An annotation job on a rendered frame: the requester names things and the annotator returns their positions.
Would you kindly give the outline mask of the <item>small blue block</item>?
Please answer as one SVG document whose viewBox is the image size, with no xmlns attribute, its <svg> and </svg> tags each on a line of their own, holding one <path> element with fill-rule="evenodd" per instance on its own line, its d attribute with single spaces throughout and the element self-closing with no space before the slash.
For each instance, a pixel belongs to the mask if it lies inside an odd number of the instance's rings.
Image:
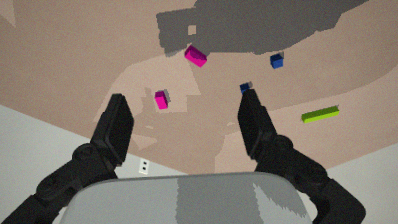
<svg viewBox="0 0 398 224">
<path fill-rule="evenodd" d="M 280 54 L 270 56 L 270 64 L 273 67 L 273 69 L 282 67 L 283 66 L 282 56 Z"/>
<path fill-rule="evenodd" d="M 240 90 L 241 90 L 242 95 L 243 95 L 243 92 L 246 91 L 246 89 L 250 89 L 248 83 L 240 85 Z"/>
</svg>

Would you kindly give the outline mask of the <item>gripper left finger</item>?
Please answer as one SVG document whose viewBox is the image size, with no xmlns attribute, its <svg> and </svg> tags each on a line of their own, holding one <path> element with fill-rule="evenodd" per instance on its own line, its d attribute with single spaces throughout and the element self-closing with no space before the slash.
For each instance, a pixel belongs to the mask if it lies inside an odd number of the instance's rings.
<svg viewBox="0 0 398 224">
<path fill-rule="evenodd" d="M 122 94 L 112 94 L 90 143 L 78 146 L 72 160 L 45 177 L 1 224 L 52 224 L 81 189 L 118 178 L 115 169 L 125 162 L 134 118 Z"/>
</svg>

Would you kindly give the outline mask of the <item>lime green rectangular bar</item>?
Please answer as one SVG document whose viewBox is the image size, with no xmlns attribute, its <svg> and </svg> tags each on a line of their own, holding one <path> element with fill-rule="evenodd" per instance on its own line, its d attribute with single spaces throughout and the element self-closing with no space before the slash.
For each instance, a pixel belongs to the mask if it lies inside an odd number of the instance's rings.
<svg viewBox="0 0 398 224">
<path fill-rule="evenodd" d="M 304 123 L 308 123 L 308 122 L 336 116 L 339 114 L 339 111 L 340 110 L 336 106 L 333 106 L 333 107 L 325 108 L 322 110 L 302 114 L 301 119 Z"/>
</svg>

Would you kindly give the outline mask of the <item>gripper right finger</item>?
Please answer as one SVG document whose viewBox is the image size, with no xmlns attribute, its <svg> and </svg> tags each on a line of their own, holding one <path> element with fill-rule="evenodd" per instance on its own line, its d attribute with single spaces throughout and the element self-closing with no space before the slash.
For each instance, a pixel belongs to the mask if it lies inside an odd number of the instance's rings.
<svg viewBox="0 0 398 224">
<path fill-rule="evenodd" d="M 317 208 L 313 224 L 362 223 L 366 216 L 363 204 L 330 179 L 322 165 L 294 149 L 288 137 L 277 134 L 255 89 L 243 92 L 237 119 L 247 155 L 258 163 L 255 172 L 286 178 L 296 190 L 306 193 Z"/>
</svg>

